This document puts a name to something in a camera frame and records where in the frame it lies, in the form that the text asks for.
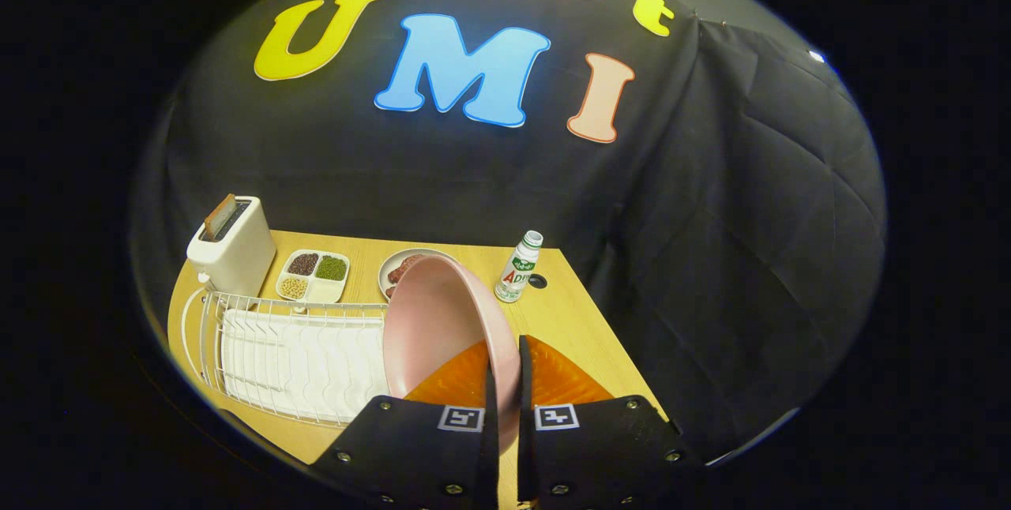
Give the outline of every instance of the ad calcium milk bottle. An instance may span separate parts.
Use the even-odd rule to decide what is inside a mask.
[[[513,256],[510,257],[505,269],[495,283],[495,296],[498,301],[515,303],[520,299],[527,281],[530,280],[530,274],[534,272],[543,241],[543,236],[531,230],[513,250]]]

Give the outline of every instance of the table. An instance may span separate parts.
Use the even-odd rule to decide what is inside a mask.
[[[277,246],[277,255],[260,294],[257,295],[264,299],[280,299],[275,290],[275,282],[285,260],[292,251],[298,249],[330,251],[347,256],[351,265],[340,303],[386,303],[377,282],[379,267],[387,257],[403,249],[427,247],[448,253],[484,280],[488,287],[494,286],[513,251],[512,247],[408,243],[276,230],[271,231],[271,236]],[[547,287],[527,287],[520,301],[512,304],[499,302],[517,341],[521,334],[530,334],[543,340],[568,356],[615,397],[641,395],[653,403],[660,410],[660,416],[667,420],[653,393],[562,252],[558,249],[542,249],[535,272],[548,279]],[[181,320],[187,299],[200,286],[195,270],[187,261],[179,272],[169,307],[169,345],[175,361],[194,388],[207,392],[204,396],[213,406],[231,411],[253,430],[299,460],[313,462],[341,434],[339,428],[323,427],[265,413],[209,391],[199,374],[193,372],[182,344]],[[189,308],[186,320],[189,342],[195,342],[198,337],[201,312],[199,301]],[[192,347],[189,351],[194,364],[199,366],[198,352]],[[499,462],[499,508],[515,508],[516,442],[502,454]]]

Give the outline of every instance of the white toaster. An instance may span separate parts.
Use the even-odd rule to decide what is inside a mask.
[[[186,257],[207,288],[258,296],[277,246],[270,236],[260,198],[236,196],[235,201],[235,210],[213,237],[206,226],[200,226],[186,248]]]

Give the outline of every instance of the letter m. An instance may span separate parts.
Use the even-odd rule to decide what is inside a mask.
[[[463,106],[471,119],[502,126],[520,126],[527,119],[520,108],[530,69],[551,41],[527,28],[503,28],[467,54],[455,18],[444,14],[413,14],[400,22],[407,42],[385,92],[376,94],[380,109],[416,111],[425,104],[418,92],[423,72],[436,109],[451,110],[478,79],[477,94]]]

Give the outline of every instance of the pink bowl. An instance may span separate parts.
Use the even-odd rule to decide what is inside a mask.
[[[383,362],[390,395],[406,396],[481,339],[495,377],[500,454],[520,431],[520,352],[509,320],[494,294],[467,268],[440,256],[416,261],[386,312]]]

